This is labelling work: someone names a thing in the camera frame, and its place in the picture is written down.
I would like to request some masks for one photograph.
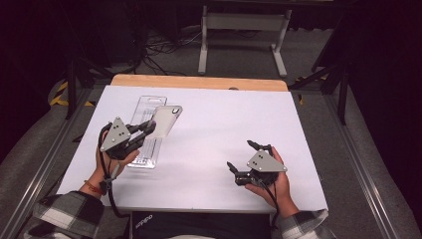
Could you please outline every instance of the dark background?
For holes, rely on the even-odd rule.
[[[101,66],[130,62],[133,22],[120,1],[61,1],[79,54]],[[350,86],[391,176],[422,225],[421,15],[415,1],[367,1],[369,14],[294,12],[292,28],[336,28],[320,66],[350,58]],[[46,1],[3,1],[0,14],[0,160],[50,106],[53,84],[66,75],[69,46]],[[198,24],[202,8],[149,9],[147,24],[170,39]],[[356,34],[361,34],[356,42]],[[350,46],[357,50],[350,53]]]

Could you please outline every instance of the wrist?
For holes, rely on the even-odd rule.
[[[85,181],[84,185],[80,188],[80,191],[100,199],[104,194],[100,187],[102,181],[104,181],[104,174],[99,173],[96,170],[91,177]]]
[[[283,218],[290,217],[299,212],[299,208],[296,206],[295,202],[290,196],[278,199],[277,204],[280,209],[280,215]]]

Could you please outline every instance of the plaid sleeve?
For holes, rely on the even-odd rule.
[[[56,227],[52,230],[71,238],[94,238],[105,208],[96,198],[79,191],[43,198],[34,206],[34,217]],[[47,229],[47,223],[41,224]]]
[[[283,239],[332,239],[334,234],[321,225],[328,217],[327,210],[301,211],[288,218],[277,219],[278,230],[272,232],[272,238]]]

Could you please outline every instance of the white stand leg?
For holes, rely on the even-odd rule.
[[[286,36],[286,31],[288,30],[291,14],[292,10],[286,11],[285,19],[283,20],[282,26],[280,28],[280,35],[277,44],[271,45],[274,60],[276,61],[277,69],[279,70],[279,75],[281,78],[285,78],[288,75],[285,64],[283,63],[282,55],[280,54],[280,50],[282,49],[282,44]]]
[[[207,55],[208,55],[208,43],[207,43],[207,6],[203,7],[202,12],[202,46],[201,53],[199,55],[199,66],[198,74],[203,76],[207,70]]]

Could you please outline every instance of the metal stand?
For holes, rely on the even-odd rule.
[[[286,11],[285,15],[208,13],[207,6],[204,6],[202,12],[202,47],[199,56],[198,74],[205,75],[206,72],[208,29],[232,29],[280,32],[277,43],[273,44],[271,48],[280,77],[286,77],[286,67],[283,63],[280,50],[288,29],[291,14],[292,10]]]

